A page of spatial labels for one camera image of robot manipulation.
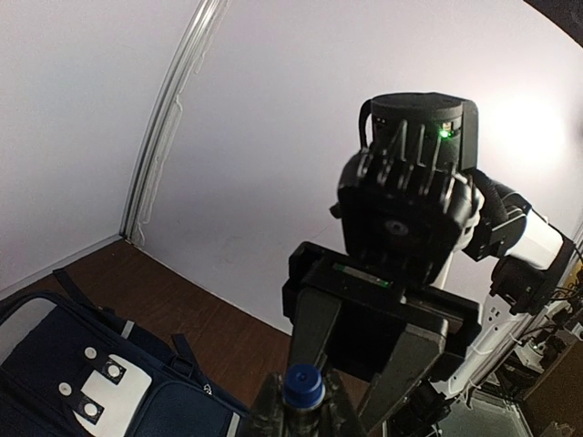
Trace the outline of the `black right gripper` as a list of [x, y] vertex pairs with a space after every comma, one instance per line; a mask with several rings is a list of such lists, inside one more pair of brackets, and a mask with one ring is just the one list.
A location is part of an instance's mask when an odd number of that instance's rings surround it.
[[288, 266], [282, 312], [293, 325], [289, 367], [335, 368], [363, 381], [380, 373], [359, 405], [366, 432], [387, 421], [425, 375], [452, 377], [482, 330], [478, 303], [435, 287], [400, 288], [309, 241]]

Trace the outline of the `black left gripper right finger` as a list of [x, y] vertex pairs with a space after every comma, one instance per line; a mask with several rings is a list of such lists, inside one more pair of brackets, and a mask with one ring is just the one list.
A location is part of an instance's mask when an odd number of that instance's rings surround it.
[[321, 407], [318, 435], [330, 437], [366, 436], [339, 374], [330, 371], [324, 375], [323, 382], [325, 395]]

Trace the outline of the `navy blue student backpack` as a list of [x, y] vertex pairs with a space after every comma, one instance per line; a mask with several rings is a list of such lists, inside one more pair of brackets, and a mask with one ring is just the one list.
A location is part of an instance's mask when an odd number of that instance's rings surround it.
[[4, 436], [236, 436], [247, 408], [165, 342], [94, 305], [63, 270], [61, 292], [1, 302]]

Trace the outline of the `blue white marker horizontal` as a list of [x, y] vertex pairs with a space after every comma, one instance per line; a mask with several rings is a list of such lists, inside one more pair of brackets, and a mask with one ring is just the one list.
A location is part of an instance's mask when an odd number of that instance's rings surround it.
[[284, 423], [289, 436], [317, 436], [325, 386], [320, 371], [311, 364], [294, 364], [282, 385]]

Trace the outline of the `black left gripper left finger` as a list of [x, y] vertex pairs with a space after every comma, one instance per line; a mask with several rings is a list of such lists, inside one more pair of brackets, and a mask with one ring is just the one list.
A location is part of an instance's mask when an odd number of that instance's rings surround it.
[[248, 419], [248, 435], [252, 437], [287, 436], [282, 376], [270, 373], [252, 404]]

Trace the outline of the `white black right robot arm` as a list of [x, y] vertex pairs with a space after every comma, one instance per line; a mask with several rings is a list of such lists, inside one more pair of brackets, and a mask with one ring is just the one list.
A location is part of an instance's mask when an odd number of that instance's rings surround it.
[[478, 109], [436, 92], [364, 101], [332, 215], [282, 289], [286, 401], [336, 432], [434, 436], [556, 297], [576, 244], [477, 166]]

